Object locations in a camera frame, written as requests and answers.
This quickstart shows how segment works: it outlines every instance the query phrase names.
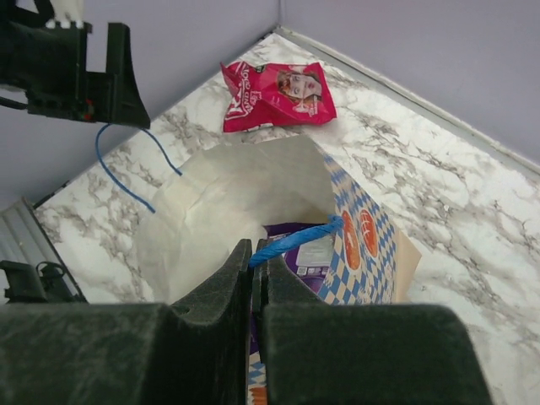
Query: lavender wall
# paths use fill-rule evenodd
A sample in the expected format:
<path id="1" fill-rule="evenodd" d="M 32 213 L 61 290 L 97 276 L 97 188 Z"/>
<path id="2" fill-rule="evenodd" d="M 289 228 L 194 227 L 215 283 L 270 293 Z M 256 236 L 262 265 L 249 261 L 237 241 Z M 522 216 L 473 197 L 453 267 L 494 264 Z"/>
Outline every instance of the lavender wall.
<path id="1" fill-rule="evenodd" d="M 84 19 L 94 26 L 88 69 L 105 69 L 107 22 L 132 30 L 132 58 L 139 91 L 151 116 L 195 89 L 278 22 L 277 0 L 86 1 Z M 37 200 L 95 162 L 99 125 L 29 116 L 0 108 L 0 209 L 18 197 Z M 107 150 L 134 131 L 113 127 Z"/>
<path id="2" fill-rule="evenodd" d="M 540 164 L 538 0 L 284 0 L 282 15 Z"/>

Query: blue wire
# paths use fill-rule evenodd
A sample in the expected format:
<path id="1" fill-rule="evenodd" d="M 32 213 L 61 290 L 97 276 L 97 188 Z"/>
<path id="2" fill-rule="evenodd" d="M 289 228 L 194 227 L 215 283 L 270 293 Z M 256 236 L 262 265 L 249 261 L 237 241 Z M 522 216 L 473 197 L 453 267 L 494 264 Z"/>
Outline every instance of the blue wire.
<path id="1" fill-rule="evenodd" d="M 99 131 L 98 133 L 95 135 L 95 154 L 97 154 L 98 156 L 98 161 L 101 163 L 101 167 L 103 167 L 103 170 L 105 171 L 105 173 L 111 178 L 111 180 L 113 180 L 117 186 L 119 186 L 126 194 L 130 195 L 131 197 L 135 198 L 137 201 L 139 201 L 141 204 L 143 204 L 146 208 L 148 208 L 148 210 L 151 212 L 151 213 L 155 213 L 155 208 L 152 207 L 152 205 L 146 201 L 144 198 L 138 196 L 137 194 L 135 194 L 134 192 L 132 192 L 130 189 L 128 189 L 126 186 L 124 186 L 123 184 L 120 183 L 120 181 L 115 177 L 115 175 L 112 174 L 112 172 L 109 170 L 109 168 L 105 165 L 105 162 L 103 161 L 103 157 L 101 156 L 101 152 L 100 152 L 100 138 L 101 138 L 101 134 L 105 131 L 105 129 L 107 129 L 108 127 L 110 127 L 112 124 L 106 124 L 104 125 Z M 158 139 L 152 135 L 152 133 L 150 133 L 150 131 L 147 131 L 146 129 L 144 128 L 141 128 L 141 130 L 143 132 L 145 132 L 149 137 L 151 137 L 154 142 L 157 143 L 157 145 L 159 146 L 159 149 L 161 150 L 161 153 L 165 156 L 165 160 L 167 160 L 167 163 L 169 164 L 169 166 L 172 168 L 172 170 L 174 170 L 179 176 L 182 176 L 182 172 L 179 171 L 173 164 L 172 162 L 170 161 L 169 159 L 169 156 L 167 156 L 167 153 L 165 152 L 165 150 L 163 149 L 163 146 L 161 146 L 161 143 L 159 143 Z"/>
<path id="2" fill-rule="evenodd" d="M 299 230 L 298 232 L 294 232 L 289 236 L 285 236 L 283 239 L 276 240 L 270 245 L 263 247 L 251 257 L 249 267 L 255 268 L 265 261 L 277 257 L 286 251 L 292 251 L 307 242 L 323 238 L 326 235 L 337 232 L 343 227 L 343 220 L 340 216 L 329 215 L 328 218 L 332 221 L 330 224 L 312 226 L 311 228 Z"/>

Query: white label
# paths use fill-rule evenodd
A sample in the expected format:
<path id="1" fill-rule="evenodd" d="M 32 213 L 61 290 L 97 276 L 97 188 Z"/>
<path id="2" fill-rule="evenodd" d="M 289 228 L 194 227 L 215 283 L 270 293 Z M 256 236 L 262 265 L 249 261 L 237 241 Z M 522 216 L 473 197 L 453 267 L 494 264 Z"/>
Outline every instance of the white label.
<path id="1" fill-rule="evenodd" d="M 305 243 L 298 250 L 296 266 L 330 266 L 333 252 L 334 246 L 332 243 L 332 237 L 330 235 Z"/>

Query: chip bag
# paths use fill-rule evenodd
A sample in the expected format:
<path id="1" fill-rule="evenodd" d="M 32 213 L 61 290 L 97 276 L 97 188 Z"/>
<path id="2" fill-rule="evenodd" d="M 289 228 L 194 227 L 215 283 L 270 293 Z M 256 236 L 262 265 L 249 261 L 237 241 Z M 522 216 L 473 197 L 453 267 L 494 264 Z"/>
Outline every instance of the chip bag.
<path id="1" fill-rule="evenodd" d="M 221 65 L 233 100 L 224 132 L 299 124 L 322 125 L 336 117 L 336 107 L 320 63 L 253 67 L 245 62 Z"/>

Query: white marble surface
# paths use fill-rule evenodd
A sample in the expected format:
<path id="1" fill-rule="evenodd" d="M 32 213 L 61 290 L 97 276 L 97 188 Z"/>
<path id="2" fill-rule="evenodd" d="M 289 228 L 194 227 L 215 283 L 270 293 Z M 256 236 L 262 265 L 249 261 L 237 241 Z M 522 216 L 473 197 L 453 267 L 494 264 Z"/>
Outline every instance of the white marble surface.
<path id="1" fill-rule="evenodd" d="M 315 61 L 278 35 L 243 59 Z M 466 322 L 495 401 L 540 403 L 540 184 L 323 65 L 338 114 L 324 127 L 223 135 L 230 96 L 216 76 L 158 118 L 152 132 L 178 165 L 222 142 L 311 136 L 388 207 L 422 251 L 411 299 L 447 305 Z M 171 175 L 142 133 L 106 161 L 146 197 Z M 98 303 L 152 299 L 132 252 L 143 213 L 95 165 L 37 214 L 87 299 Z"/>

